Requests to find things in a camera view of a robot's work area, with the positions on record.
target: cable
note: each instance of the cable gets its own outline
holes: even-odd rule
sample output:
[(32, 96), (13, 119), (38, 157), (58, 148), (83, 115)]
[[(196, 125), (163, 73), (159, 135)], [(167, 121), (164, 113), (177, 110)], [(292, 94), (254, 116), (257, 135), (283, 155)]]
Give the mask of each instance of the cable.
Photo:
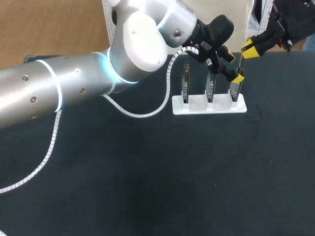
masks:
[(172, 67), (173, 67), (173, 64), (174, 64), (175, 60), (177, 59), (177, 57), (180, 54), (182, 54), (183, 52), (193, 52), (193, 53), (195, 53), (197, 55), (199, 54), (198, 49), (196, 49), (194, 47), (183, 47), (181, 50), (179, 50), (177, 53), (174, 54), (174, 56), (172, 57), (169, 65), (168, 65), (168, 68), (167, 68), (165, 99), (164, 99), (163, 103), (161, 104), (161, 106), (158, 109), (156, 109), (154, 112), (151, 112), (151, 113), (148, 113), (148, 114), (144, 114), (144, 115), (133, 114), (133, 113), (130, 113), (130, 112), (126, 111), (124, 108), (122, 108), (110, 96), (103, 95), (103, 97), (105, 97), (111, 104), (113, 104), (120, 112), (124, 113), (125, 115), (127, 115), (129, 117), (133, 117), (133, 118), (147, 118), (147, 117), (155, 116), (160, 111), (162, 111), (164, 109), (164, 107), (166, 106), (166, 104), (167, 104), (167, 101), (168, 101), (169, 95), (170, 95), (170, 91), (171, 91), (171, 71), (172, 71)]
[(53, 135), (52, 135), (52, 138), (51, 138), (51, 141), (50, 141), (50, 145), (49, 145), (49, 148), (48, 148), (48, 151), (47, 151), (47, 154), (46, 154), (44, 160), (39, 164), (39, 166), (30, 175), (28, 175), (27, 177), (25, 177), (21, 181), (17, 182), (16, 184), (13, 184), (13, 185), (11, 185), (9, 187), (0, 189), (0, 194), (9, 192), (9, 191), (11, 191), (13, 189), (16, 189), (16, 188), (20, 187), (21, 185), (25, 184), (26, 182), (30, 181), (46, 165), (47, 161), (49, 160), (49, 158), (50, 158), (50, 156), (51, 156), (51, 154), (53, 152), (54, 146), (55, 146), (55, 141), (56, 141), (56, 136), (57, 136), (57, 131), (58, 131), (58, 126), (59, 126), (59, 120), (60, 120), (61, 112), (62, 111), (58, 111), (57, 114), (56, 114)]
[(0, 236), (6, 236), (6, 234), (0, 230)]

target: glowing blue light ring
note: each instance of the glowing blue light ring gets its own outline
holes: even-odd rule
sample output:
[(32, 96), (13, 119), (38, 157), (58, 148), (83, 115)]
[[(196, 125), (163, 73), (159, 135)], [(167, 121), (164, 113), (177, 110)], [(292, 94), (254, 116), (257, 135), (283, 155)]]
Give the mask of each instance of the glowing blue light ring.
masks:
[[(107, 57), (106, 57), (103, 53), (101, 53), (101, 52), (93, 52), (93, 53), (99, 54), (99, 55), (102, 56), (105, 60), (108, 60)], [(109, 92), (106, 93), (106, 94), (111, 94), (111, 93), (114, 91), (114, 89), (115, 89), (115, 87), (116, 87), (116, 81), (115, 81), (115, 80), (112, 80), (112, 82), (113, 82), (112, 87), (111, 87), (111, 89), (109, 90)]]
[[(111, 64), (111, 62), (110, 62), (110, 48), (109, 48), (108, 51), (107, 51), (107, 58), (108, 58), (108, 60), (109, 60), (109, 63)], [(119, 80), (121, 80), (121, 81), (123, 81), (123, 82), (125, 82), (125, 83), (127, 83), (127, 84), (132, 84), (132, 85), (134, 85), (134, 84), (139, 83), (139, 82), (131, 82), (131, 81), (128, 81), (128, 80), (124, 80), (122, 77), (120, 77), (119, 74), (117, 74), (117, 72), (114, 70), (114, 68), (113, 68), (113, 71), (114, 71), (115, 76), (116, 76), (117, 79), (119, 79)]]
[(55, 74), (54, 70), (51, 68), (51, 66), (47, 62), (45, 62), (43, 60), (37, 60), (37, 61), (42, 63), (49, 70), (49, 72), (50, 72), (51, 76), (53, 77), (53, 80), (56, 84), (57, 92), (58, 92), (58, 107), (55, 110), (55, 112), (58, 112), (58, 111), (60, 111), (61, 106), (63, 104), (63, 93), (61, 91), (60, 81), (59, 81), (57, 75)]
[(176, 1), (173, 0), (173, 2), (171, 3), (170, 7), (169, 7), (168, 10), (167, 10), (167, 13), (165, 14), (165, 16), (163, 17), (163, 19), (161, 20), (161, 22), (157, 25), (157, 29), (158, 29), (158, 30), (159, 30), (160, 28), (162, 28), (162, 27), (165, 25), (167, 19), (170, 17), (171, 13), (172, 13), (173, 10), (174, 10), (174, 5), (175, 5), (175, 3), (176, 3)]

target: white stand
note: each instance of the white stand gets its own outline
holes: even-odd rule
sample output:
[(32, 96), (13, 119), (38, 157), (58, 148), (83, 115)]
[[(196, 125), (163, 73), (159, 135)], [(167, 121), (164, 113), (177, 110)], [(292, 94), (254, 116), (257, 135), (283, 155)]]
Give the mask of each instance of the white stand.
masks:
[(208, 103), (207, 94), (189, 95), (189, 103), (185, 104), (183, 96), (173, 96), (173, 113), (175, 115), (228, 114), (245, 113), (246, 103), (242, 94), (233, 102), (230, 91), (227, 94), (215, 94), (213, 103)]

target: black tablecloth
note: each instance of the black tablecloth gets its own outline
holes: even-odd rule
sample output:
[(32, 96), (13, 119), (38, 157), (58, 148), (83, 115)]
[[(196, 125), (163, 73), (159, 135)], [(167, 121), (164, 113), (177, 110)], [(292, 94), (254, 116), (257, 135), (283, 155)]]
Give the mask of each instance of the black tablecloth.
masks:
[[(315, 235), (315, 54), (269, 53), (245, 63), (248, 112), (133, 119), (99, 97), (65, 109), (48, 164), (0, 195), (8, 236)], [(182, 56), (192, 93), (207, 67)], [(113, 97), (145, 113), (165, 94), (166, 67)], [(220, 79), (217, 92), (226, 92)], [(43, 159), (54, 115), (0, 130), (0, 187)]]

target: silver robotic arm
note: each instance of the silver robotic arm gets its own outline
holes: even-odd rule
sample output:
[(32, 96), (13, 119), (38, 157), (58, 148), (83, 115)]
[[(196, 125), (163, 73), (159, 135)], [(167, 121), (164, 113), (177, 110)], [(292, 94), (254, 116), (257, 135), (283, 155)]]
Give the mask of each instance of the silver robotic arm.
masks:
[(197, 18), (181, 0), (110, 0), (118, 20), (112, 47), (0, 70), (0, 127), (120, 92), (163, 66), (167, 46), (183, 45)]

